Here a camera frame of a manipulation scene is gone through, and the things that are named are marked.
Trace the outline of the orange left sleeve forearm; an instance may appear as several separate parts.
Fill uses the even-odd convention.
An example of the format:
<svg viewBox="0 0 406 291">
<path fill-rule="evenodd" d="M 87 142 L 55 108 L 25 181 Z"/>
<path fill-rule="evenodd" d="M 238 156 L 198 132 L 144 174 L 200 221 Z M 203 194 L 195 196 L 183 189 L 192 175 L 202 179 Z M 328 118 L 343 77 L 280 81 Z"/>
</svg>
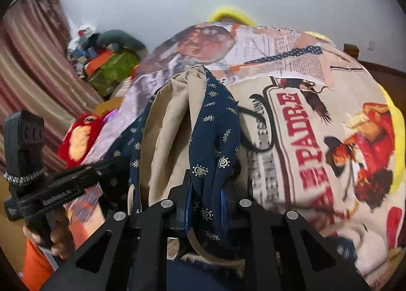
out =
<svg viewBox="0 0 406 291">
<path fill-rule="evenodd" d="M 22 282 L 30 291 L 39 291 L 54 274 L 53 267 L 45 255 L 29 239 L 25 242 L 25 256 L 22 267 Z"/>
</svg>

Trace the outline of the left hand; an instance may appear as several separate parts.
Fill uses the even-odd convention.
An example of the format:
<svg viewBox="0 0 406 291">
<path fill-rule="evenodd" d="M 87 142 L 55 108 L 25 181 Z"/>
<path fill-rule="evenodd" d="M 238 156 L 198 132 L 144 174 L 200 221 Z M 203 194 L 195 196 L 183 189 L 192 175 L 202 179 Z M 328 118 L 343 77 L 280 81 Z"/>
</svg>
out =
<svg viewBox="0 0 406 291">
<path fill-rule="evenodd" d="M 53 242 L 51 251 L 56 257 L 68 259 L 75 251 L 74 238 L 69 229 L 70 221 L 66 216 L 64 207 L 59 207 L 55 211 L 56 224 L 49 234 Z"/>
</svg>

